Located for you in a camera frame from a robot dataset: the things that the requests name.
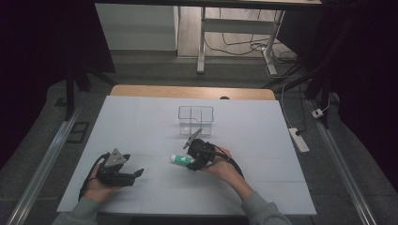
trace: dark background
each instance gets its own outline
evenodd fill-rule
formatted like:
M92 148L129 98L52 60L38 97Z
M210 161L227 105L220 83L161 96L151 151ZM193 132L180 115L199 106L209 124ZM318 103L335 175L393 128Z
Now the dark background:
M38 118L48 88L82 64L115 71L93 3L0 3L0 165L12 156Z
M332 91L341 100L342 121L367 147L395 189L397 11L395 1L368 1L328 69ZM287 23L291 14L286 15ZM307 43L297 49L299 57L317 51L330 37L329 31L338 30L342 22L327 20L322 14L310 20L300 14L292 18L296 27L309 21L321 24L312 34L304 28L289 33ZM38 117L50 85L64 80L70 68L79 71L74 76L82 76L81 63L99 71L112 71L113 65L94 4L89 2L0 2L0 48L3 166Z

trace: transparent box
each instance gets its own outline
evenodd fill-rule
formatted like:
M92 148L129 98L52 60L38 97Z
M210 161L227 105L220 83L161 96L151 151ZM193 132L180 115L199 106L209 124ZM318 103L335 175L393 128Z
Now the transparent box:
M199 128L201 134L211 134L214 109L209 106L180 106L178 119L181 134L193 134Z

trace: table leg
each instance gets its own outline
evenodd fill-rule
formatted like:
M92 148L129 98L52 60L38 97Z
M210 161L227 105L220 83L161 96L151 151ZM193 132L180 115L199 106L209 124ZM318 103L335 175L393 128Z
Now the table leg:
M274 25L273 25L272 31L271 31L271 33L269 35L269 41L268 41L267 47L262 50L263 55L264 55L264 59L267 62L267 68L268 68L268 71L269 71L270 75L277 75L278 74L276 69L275 69L275 66L273 65L272 58L271 58L270 54L271 54L271 51L272 51L272 45L273 45L273 43L275 41L276 35L278 34L278 30L279 30L279 27L281 25L281 21L282 21L282 17L283 17L284 11L276 11L276 14L277 15L275 17Z
M202 20L200 28L200 43L199 43L199 55L198 55L198 67L196 69L198 74L205 72L205 26L206 26L206 8L202 7Z

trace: metal stand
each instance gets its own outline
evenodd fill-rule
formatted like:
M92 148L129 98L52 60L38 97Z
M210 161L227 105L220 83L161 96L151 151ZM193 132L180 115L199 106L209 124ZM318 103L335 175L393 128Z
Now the metal stand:
M110 84L111 86L117 85L117 82L86 64L82 64L80 66L71 66L67 71L67 116L65 118L65 121L68 121L70 119L70 116L73 114L73 111L75 109L74 82L76 82L81 91L88 92L91 89L92 84L88 80L88 77L86 75L87 72L93 74L94 76Z
M205 72L205 32L214 33L234 33L234 34L256 34L270 35L268 45L263 50L264 58L271 75L277 75L277 71L270 57L272 45L278 33L284 11L277 11L274 22L264 21L243 21L243 20L226 20L226 19L207 19L206 8L202 7L201 15L201 32L198 54L197 73Z

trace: power strip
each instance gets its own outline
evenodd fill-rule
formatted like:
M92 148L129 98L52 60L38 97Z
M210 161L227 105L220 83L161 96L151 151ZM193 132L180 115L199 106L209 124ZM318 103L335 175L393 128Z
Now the power strip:
M317 110L313 111L313 117L315 119L317 119L317 118L319 118L321 116L323 116L323 112L321 111L321 109L317 109Z
M301 135L297 135L296 132L298 130L296 128L290 128L290 136L292 136L293 141L295 142L296 147L300 151L300 153L306 153L309 152L310 149L308 148L307 144L305 141L302 139Z

